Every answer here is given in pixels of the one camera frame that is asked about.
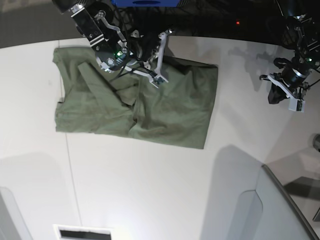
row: green cloth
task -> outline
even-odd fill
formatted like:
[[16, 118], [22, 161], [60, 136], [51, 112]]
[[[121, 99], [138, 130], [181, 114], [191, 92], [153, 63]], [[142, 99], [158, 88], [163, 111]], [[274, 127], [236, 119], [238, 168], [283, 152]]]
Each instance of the green cloth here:
[[95, 133], [203, 149], [215, 103], [218, 68], [165, 58], [159, 89], [146, 77], [100, 70], [87, 47], [54, 50], [65, 89], [55, 112], [57, 132]]

